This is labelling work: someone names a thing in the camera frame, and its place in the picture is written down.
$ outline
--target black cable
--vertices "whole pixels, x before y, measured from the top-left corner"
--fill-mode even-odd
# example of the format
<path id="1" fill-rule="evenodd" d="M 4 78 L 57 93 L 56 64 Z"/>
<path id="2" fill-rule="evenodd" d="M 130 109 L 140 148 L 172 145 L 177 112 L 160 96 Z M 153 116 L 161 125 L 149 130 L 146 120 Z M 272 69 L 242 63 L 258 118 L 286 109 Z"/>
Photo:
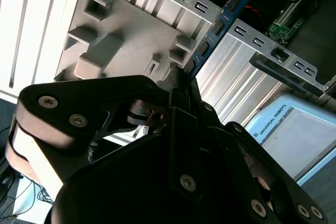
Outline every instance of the black cable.
<path id="1" fill-rule="evenodd" d="M 37 199 L 53 205 L 54 201 L 48 195 L 47 190 L 44 187 L 41 187 L 40 185 L 37 185 L 37 186 L 40 188 L 40 191 L 37 194 Z"/>
<path id="2" fill-rule="evenodd" d="M 2 202 L 4 199 L 5 199 L 5 197 L 8 197 L 8 193 L 9 193 L 9 190 L 11 189 L 11 187 L 13 186 L 13 184 L 14 184 L 14 181 L 15 181 L 15 178 L 16 178 L 16 176 L 15 176 L 15 173 L 14 173 L 14 171 L 11 169 L 11 171 L 12 171 L 12 173 L 13 173 L 13 180 L 12 180 L 12 183 L 11 183 L 11 185 L 9 186 L 9 188 L 8 188 L 8 190 L 7 190 L 7 192 L 5 193 L 5 195 L 2 197 L 2 199 L 0 200 L 0 202 Z"/>
<path id="3" fill-rule="evenodd" d="M 31 180 L 31 183 L 33 183 L 33 186 L 34 186 L 34 200 L 33 200 L 33 203 L 32 203 L 32 205 L 31 205 L 31 207 L 29 207 L 26 211 L 23 211 L 23 212 L 21 212 L 21 213 L 19 213 L 19 214 L 16 214 L 16 215 L 9 215 L 9 216 L 0 218 L 0 220 L 2 219 L 1 221 L 5 220 L 6 218 L 9 218 L 9 217 L 18 217 L 19 215 L 22 215 L 22 214 L 28 212 L 29 210 L 31 210 L 31 209 L 33 208 L 34 203 L 35 203 L 36 191 L 35 191 L 35 182 L 33 182 L 33 181 Z"/>
<path id="4" fill-rule="evenodd" d="M 19 195 L 19 196 L 17 196 L 14 200 L 13 200 L 13 202 L 12 203 L 10 203 L 7 207 L 6 207 L 6 209 L 1 213 L 1 215 L 2 216 L 4 216 L 4 213 L 5 213 L 5 211 L 29 188 L 29 186 L 31 185 L 33 183 L 33 181 L 32 180 L 30 180 L 30 184 L 26 187 L 26 189 L 24 189 L 24 191 Z M 0 222 L 2 222 L 4 219 L 6 219 L 6 218 L 8 218 L 8 216 L 7 217 L 3 217 L 3 218 L 0 218 Z"/>
<path id="5" fill-rule="evenodd" d="M 5 127 L 3 130 L 0 131 L 0 134 L 2 134 L 2 133 L 5 132 L 5 131 L 8 131 L 8 130 L 10 130 L 10 129 L 11 129 L 10 126 Z"/>

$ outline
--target bolt head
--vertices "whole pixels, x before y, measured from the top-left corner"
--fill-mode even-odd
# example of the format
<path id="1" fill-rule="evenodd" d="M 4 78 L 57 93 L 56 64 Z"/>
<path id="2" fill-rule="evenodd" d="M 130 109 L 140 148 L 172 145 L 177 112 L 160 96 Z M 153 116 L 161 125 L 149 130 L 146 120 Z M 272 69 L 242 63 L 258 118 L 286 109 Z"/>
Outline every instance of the bolt head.
<path id="1" fill-rule="evenodd" d="M 254 212 L 256 212 L 256 214 L 258 214 L 260 217 L 266 217 L 266 209 L 259 201 L 256 199 L 251 200 L 251 206 Z"/>
<path id="2" fill-rule="evenodd" d="M 213 108 L 209 104 L 205 104 L 204 107 L 209 111 L 213 111 Z"/>
<path id="3" fill-rule="evenodd" d="M 73 114 L 69 118 L 69 122 L 75 127 L 85 127 L 88 124 L 88 120 L 81 114 Z"/>
<path id="4" fill-rule="evenodd" d="M 45 95 L 45 96 L 40 97 L 38 99 L 38 104 L 40 106 L 42 106 L 43 108 L 53 109 L 53 108 L 57 107 L 58 101 L 54 97 L 50 97 L 48 95 Z"/>
<path id="5" fill-rule="evenodd" d="M 316 215 L 320 220 L 323 220 L 323 215 L 321 212 L 314 206 L 310 207 L 311 211 L 313 212 L 314 215 Z"/>
<path id="6" fill-rule="evenodd" d="M 188 174 L 183 174 L 180 178 L 181 185 L 188 191 L 196 190 L 195 180 Z"/>
<path id="7" fill-rule="evenodd" d="M 235 130 L 236 130 L 236 131 L 238 131 L 238 132 L 242 132 L 242 128 L 241 128 L 240 125 L 235 124 L 234 127 L 235 127 Z"/>
<path id="8" fill-rule="evenodd" d="M 298 210 L 299 210 L 299 212 L 300 212 L 303 216 L 305 216 L 306 218 L 309 218 L 309 217 L 310 217 L 308 211 L 306 210 L 306 208 L 304 208 L 304 206 L 298 204 Z"/>

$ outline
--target blue circuit board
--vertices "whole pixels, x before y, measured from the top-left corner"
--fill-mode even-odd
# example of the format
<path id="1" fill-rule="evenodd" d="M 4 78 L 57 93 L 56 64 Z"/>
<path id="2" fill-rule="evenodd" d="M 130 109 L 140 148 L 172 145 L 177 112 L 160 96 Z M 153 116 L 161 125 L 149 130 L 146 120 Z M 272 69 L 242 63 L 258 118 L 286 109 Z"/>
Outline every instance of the blue circuit board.
<path id="1" fill-rule="evenodd" d="M 228 0 L 185 65 L 189 83 L 196 77 L 249 0 Z"/>

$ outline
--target floor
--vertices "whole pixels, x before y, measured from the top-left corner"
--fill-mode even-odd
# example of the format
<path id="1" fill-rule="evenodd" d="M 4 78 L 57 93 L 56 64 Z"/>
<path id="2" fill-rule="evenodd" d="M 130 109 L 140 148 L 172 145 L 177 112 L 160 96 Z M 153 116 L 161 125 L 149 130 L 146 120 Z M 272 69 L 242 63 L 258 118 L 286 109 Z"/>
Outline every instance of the floor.
<path id="1" fill-rule="evenodd" d="M 336 158 L 326 164 L 302 185 L 310 197 L 324 210 L 329 224 L 336 223 Z"/>

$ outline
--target universal robots logo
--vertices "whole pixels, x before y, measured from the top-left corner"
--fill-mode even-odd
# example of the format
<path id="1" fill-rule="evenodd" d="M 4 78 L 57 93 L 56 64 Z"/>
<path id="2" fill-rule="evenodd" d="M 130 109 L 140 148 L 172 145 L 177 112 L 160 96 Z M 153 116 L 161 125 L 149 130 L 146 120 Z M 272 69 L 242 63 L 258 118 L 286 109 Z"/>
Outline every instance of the universal robots logo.
<path id="1" fill-rule="evenodd" d="M 267 132 L 267 129 L 273 124 L 273 122 L 275 121 L 275 119 L 283 112 L 284 108 L 286 107 L 286 105 L 282 105 L 279 110 L 277 111 L 277 113 L 274 114 L 273 118 L 271 118 L 269 120 L 269 122 L 264 126 L 264 128 L 259 132 L 259 133 L 254 133 L 253 136 L 257 137 L 259 135 L 263 135 L 265 132 Z"/>

